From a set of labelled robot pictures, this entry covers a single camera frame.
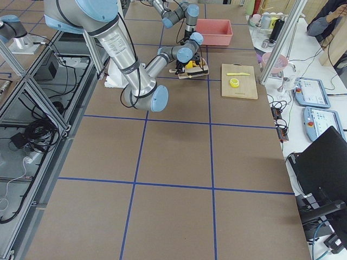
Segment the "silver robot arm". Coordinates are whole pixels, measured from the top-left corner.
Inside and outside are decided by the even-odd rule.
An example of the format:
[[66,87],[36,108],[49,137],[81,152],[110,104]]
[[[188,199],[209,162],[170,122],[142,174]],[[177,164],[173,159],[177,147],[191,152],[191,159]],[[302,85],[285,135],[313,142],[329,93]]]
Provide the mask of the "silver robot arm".
[[119,22],[123,19],[117,1],[45,1],[46,25],[72,34],[87,33],[96,38],[127,81],[120,97],[127,108],[161,112],[167,105],[169,92],[159,85],[156,76],[167,64],[176,60],[182,65],[190,62],[203,43],[203,36],[195,28],[200,14],[196,4],[182,1],[176,10],[164,6],[163,1],[150,1],[169,29],[186,20],[185,41],[175,47],[162,47],[144,67],[136,54],[130,34],[123,33]]
[[148,6],[154,7],[158,13],[161,15],[162,22],[165,28],[170,29],[176,23],[181,20],[185,20],[185,31],[184,36],[181,40],[176,37],[176,43],[183,45],[190,36],[196,31],[197,20],[200,14],[200,7],[197,4],[191,4],[189,2],[182,1],[178,4],[178,7],[175,10],[171,10],[165,6],[166,1],[161,0],[149,0],[147,1]]

